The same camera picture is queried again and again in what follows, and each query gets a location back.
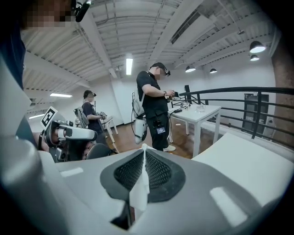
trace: ceiling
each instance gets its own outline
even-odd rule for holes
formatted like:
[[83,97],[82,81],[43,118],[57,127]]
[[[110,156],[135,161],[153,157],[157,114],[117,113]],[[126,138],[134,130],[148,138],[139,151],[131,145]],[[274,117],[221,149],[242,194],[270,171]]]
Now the ceiling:
[[[199,21],[186,24],[195,14]],[[197,25],[200,19],[208,26]],[[173,45],[172,38],[184,28],[179,39],[189,42]],[[28,112],[46,110],[56,101],[49,96],[52,91],[88,88],[106,75],[122,78],[128,54],[134,67],[156,61],[169,69],[198,67],[248,51],[254,40],[270,47],[274,32],[273,23],[250,0],[93,0],[81,23],[22,33],[27,49],[23,85],[36,104]]]

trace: black railing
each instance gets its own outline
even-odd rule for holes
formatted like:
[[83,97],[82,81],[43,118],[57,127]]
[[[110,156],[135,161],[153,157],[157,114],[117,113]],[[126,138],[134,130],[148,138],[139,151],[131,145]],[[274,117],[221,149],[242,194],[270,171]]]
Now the black railing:
[[[210,93],[224,93],[224,92],[257,92],[257,100],[252,101],[252,100],[236,100],[236,99],[201,99],[200,95],[201,94],[210,94]],[[252,139],[255,138],[255,136],[262,137],[268,140],[272,140],[276,143],[279,143],[281,145],[284,145],[286,147],[290,147],[294,149],[294,145],[291,145],[289,143],[283,142],[281,140],[274,139],[273,137],[269,137],[266,135],[263,135],[261,133],[258,133],[258,127],[264,127],[264,128],[270,128],[279,132],[283,132],[288,135],[294,136],[294,133],[292,132],[293,130],[284,130],[277,128],[275,126],[269,126],[264,123],[260,123],[260,116],[263,115],[264,117],[272,117],[272,118],[277,118],[286,122],[292,122],[294,123],[294,119],[290,119],[287,117],[280,117],[280,116],[275,116],[268,114],[266,112],[261,112],[261,107],[265,106],[279,106],[279,107],[284,107],[288,109],[294,109],[294,106],[290,105],[284,105],[284,104],[276,104],[276,103],[270,103],[267,101],[262,100],[262,95],[263,93],[276,93],[276,94],[286,94],[286,95],[294,95],[294,89],[290,88],[278,88],[278,87],[230,87],[230,88],[219,88],[219,89],[212,89],[212,90],[201,90],[201,91],[194,91],[194,92],[185,92],[179,94],[179,96],[182,96],[181,101],[175,101],[172,102],[171,105],[173,106],[178,106],[183,102],[189,102],[189,103],[194,103],[194,104],[203,104],[203,105],[209,105],[209,101],[228,101],[228,102],[244,102],[244,104],[253,104],[256,106],[256,110],[246,110],[246,109],[237,109],[237,108],[229,108],[229,107],[222,107],[223,110],[231,110],[231,111],[237,111],[237,112],[243,112],[244,113],[244,118],[237,118],[237,117],[232,117],[232,116],[227,116],[227,115],[221,115],[223,118],[228,118],[228,119],[233,119],[233,120],[238,120],[242,121],[243,123],[251,123],[253,125],[253,129],[247,129],[243,127],[238,127],[235,125],[231,125],[230,123],[222,123],[222,125],[239,129],[241,131],[244,131],[246,133],[249,133],[252,135]],[[245,113],[252,113],[255,117],[255,120],[247,120],[245,118]]]

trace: brown floor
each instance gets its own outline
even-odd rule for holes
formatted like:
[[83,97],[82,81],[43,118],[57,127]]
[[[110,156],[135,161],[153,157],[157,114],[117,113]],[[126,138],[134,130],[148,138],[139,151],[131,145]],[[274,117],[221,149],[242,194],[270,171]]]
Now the brown floor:
[[[191,159],[194,145],[194,125],[189,124],[190,134],[186,135],[185,122],[173,118],[171,120],[172,136],[174,138],[172,145],[176,147],[176,150],[171,153]],[[131,128],[131,124],[118,126],[117,129],[119,134],[116,134],[113,129],[113,138],[115,140],[115,145],[119,152],[126,152],[141,147],[142,144],[137,145],[135,143],[135,137]],[[203,152],[212,145],[213,135],[213,132],[207,131],[206,129],[201,129],[201,144],[199,153]],[[113,148],[110,137],[107,138],[107,143],[111,148]],[[149,131],[143,143],[152,146],[152,139]]]

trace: brick wall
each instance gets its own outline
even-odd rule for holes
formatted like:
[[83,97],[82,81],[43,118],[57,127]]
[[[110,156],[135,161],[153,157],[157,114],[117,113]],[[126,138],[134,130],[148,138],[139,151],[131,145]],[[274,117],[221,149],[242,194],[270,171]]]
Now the brick wall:
[[[294,61],[285,47],[283,40],[280,40],[271,60],[275,73],[276,87],[294,88]],[[294,95],[277,94],[276,103],[294,106]],[[276,107],[275,115],[294,119],[294,109]],[[294,123],[277,118],[275,118],[274,122],[276,127],[294,132]],[[276,131],[274,138],[294,145],[294,136]]]

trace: sneaker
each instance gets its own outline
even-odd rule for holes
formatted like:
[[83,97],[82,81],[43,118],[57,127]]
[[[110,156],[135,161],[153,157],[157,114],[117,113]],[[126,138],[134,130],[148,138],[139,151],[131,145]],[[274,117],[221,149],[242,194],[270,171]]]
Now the sneaker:
[[174,151],[174,150],[175,150],[175,147],[169,145],[167,148],[164,149],[164,152],[171,152],[171,151]]

